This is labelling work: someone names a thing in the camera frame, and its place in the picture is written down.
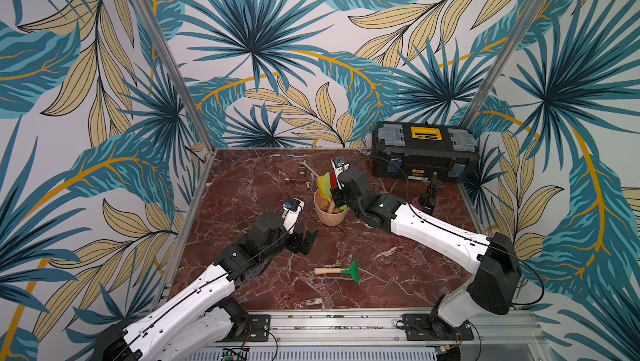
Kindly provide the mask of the red toy shovel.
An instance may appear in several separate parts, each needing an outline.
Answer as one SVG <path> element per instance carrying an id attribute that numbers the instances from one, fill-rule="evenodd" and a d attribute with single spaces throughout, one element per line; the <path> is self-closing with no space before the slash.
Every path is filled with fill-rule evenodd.
<path id="1" fill-rule="evenodd" d="M 330 191 L 331 193 L 333 193 L 336 190 L 338 190 L 338 180 L 335 172 L 330 172 L 329 178 L 330 178 Z"/>

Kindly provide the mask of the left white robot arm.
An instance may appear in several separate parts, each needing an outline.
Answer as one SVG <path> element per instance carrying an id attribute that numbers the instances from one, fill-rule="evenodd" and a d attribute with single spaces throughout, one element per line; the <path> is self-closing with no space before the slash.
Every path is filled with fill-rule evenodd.
<path id="1" fill-rule="evenodd" d="M 226 247 L 188 287 L 127 327 L 109 326 L 96 339 L 92 360 L 183 360 L 208 343 L 243 339 L 247 311 L 236 289 L 260 276 L 284 250 L 307 255 L 318 231 L 295 228 L 300 210 L 265 213 Z"/>

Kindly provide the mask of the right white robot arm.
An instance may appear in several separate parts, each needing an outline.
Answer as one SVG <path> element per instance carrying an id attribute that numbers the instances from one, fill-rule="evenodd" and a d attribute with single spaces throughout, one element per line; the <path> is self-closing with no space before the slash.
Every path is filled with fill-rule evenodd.
<path id="1" fill-rule="evenodd" d="M 430 315 L 431 324 L 456 329 L 483 311 L 508 314 L 522 277 L 509 237 L 475 234 L 425 214 L 398 196 L 377 194 L 359 169 L 337 169 L 335 174 L 338 198 L 366 226 L 418 242 L 471 274 L 437 302 Z"/>

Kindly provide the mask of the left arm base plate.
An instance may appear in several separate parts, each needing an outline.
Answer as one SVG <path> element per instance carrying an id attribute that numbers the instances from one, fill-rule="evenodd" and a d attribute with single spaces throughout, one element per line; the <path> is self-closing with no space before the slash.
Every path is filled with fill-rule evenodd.
<path id="1" fill-rule="evenodd" d="M 214 309 L 195 324 L 196 332 L 204 334 L 207 343 L 268 341 L 271 317 L 267 314 L 228 314 Z"/>

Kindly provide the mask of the pink transparent spray bottle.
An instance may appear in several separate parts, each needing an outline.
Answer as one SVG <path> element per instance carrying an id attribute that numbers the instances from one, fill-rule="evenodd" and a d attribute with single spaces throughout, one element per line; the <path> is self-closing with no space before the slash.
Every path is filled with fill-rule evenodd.
<path id="1" fill-rule="evenodd" d="M 438 195 L 443 189 L 444 182 L 438 178 L 438 173 L 434 172 L 428 182 L 426 191 L 414 198 L 411 205 L 425 214 L 432 215 L 438 202 Z"/>

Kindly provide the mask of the green toy rake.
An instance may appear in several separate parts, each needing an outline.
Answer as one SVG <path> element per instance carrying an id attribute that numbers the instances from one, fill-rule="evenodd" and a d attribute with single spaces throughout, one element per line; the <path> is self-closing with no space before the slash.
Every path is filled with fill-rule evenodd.
<path id="1" fill-rule="evenodd" d="M 358 263 L 359 259 L 355 259 L 351 262 L 350 266 L 346 268 L 315 268 L 313 273 L 316 276 L 343 274 L 350 277 L 353 282 L 359 283 L 361 281 L 361 276 L 359 274 Z"/>

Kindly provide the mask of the yellow toy shovel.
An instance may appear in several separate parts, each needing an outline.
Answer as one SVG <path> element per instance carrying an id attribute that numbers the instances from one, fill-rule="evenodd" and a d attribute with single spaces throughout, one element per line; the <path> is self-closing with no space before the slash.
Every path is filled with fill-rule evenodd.
<path id="1" fill-rule="evenodd" d="M 324 176 L 320 176 L 319 178 L 317 178 L 318 194 L 322 198 L 325 197 L 324 183 L 325 183 L 325 177 Z"/>

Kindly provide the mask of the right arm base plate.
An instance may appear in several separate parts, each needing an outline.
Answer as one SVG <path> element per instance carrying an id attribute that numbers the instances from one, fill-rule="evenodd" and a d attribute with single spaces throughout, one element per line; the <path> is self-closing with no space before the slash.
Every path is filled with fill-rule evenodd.
<path id="1" fill-rule="evenodd" d="M 474 334 L 470 322 L 452 328 L 440 317 L 431 314 L 403 314 L 396 322 L 398 329 L 405 332 L 407 341 L 456 342 L 473 341 Z"/>

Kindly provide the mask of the light green toy spade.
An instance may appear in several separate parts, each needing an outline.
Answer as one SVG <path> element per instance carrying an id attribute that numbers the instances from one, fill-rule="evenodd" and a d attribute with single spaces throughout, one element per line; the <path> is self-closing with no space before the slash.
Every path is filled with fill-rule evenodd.
<path id="1" fill-rule="evenodd" d="M 324 183 L 325 197 L 323 199 L 326 199 L 326 201 L 331 202 L 332 201 L 332 195 L 331 195 L 331 191 L 330 191 L 329 172 L 327 172 L 325 175 L 322 175 L 322 176 L 325 177 L 325 183 Z"/>

